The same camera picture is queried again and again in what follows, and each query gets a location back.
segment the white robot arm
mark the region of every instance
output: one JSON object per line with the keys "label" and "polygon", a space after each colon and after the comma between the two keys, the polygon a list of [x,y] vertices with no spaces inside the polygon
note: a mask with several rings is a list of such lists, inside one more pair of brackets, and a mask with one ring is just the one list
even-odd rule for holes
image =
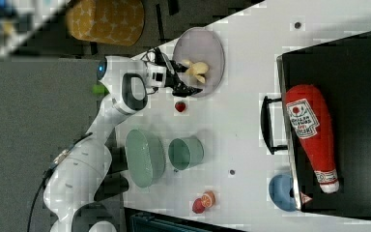
{"label": "white robot arm", "polygon": [[100,62],[98,80],[110,94],[102,100],[86,135],[52,163],[51,176],[46,174],[43,179],[44,184],[50,177],[43,193],[44,204],[58,217],[50,232],[116,232],[111,216],[95,201],[112,162],[104,145],[110,133],[146,107],[146,88],[171,87],[173,95],[179,97],[201,91],[179,79],[177,72],[184,72],[185,67],[170,61],[158,48],[153,53],[154,62],[118,56],[107,56]]}
{"label": "white robot arm", "polygon": [[[101,102],[100,111],[87,136],[71,149],[52,174],[43,194],[44,204],[58,217],[51,232],[84,231],[93,223],[86,217],[77,220],[82,207],[95,203],[95,194],[107,174],[112,161],[110,151],[104,146],[113,129],[130,115],[147,104],[144,83],[146,67],[142,61],[124,57],[106,57],[100,62],[98,79],[110,91]],[[92,211],[106,215],[101,205],[90,205]],[[89,228],[90,232],[115,232],[110,221],[101,220]]]}

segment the teal bowl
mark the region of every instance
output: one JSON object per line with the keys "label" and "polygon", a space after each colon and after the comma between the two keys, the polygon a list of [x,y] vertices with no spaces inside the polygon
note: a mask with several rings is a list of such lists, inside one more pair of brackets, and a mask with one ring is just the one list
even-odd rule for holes
{"label": "teal bowl", "polygon": [[131,179],[140,188],[151,186],[164,173],[164,150],[152,132],[131,130],[126,138],[126,156]]}

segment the blue bowl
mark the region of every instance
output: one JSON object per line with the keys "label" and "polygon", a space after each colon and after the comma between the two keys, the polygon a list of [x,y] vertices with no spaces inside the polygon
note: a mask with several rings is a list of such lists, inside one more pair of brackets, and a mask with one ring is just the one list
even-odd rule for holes
{"label": "blue bowl", "polygon": [[293,188],[293,179],[290,175],[276,175],[270,181],[270,197],[279,209],[287,212],[296,210],[295,199],[291,197],[290,191]]}

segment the teal mug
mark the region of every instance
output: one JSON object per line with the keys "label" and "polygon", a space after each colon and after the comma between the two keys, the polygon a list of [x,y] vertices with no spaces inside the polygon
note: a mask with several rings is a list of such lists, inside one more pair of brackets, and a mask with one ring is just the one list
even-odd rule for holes
{"label": "teal mug", "polygon": [[197,137],[176,138],[168,147],[168,158],[178,170],[185,170],[201,163],[204,149]]}

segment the ketchup label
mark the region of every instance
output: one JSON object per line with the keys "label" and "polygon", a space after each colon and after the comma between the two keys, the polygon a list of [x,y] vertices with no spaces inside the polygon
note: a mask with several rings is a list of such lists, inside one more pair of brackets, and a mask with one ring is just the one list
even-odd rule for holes
{"label": "ketchup label", "polygon": [[330,172],[315,171],[315,175],[320,184],[329,184],[338,179],[336,169],[333,169]]}
{"label": "ketchup label", "polygon": [[306,99],[287,104],[292,127],[299,138],[309,138],[317,134],[319,122]]}

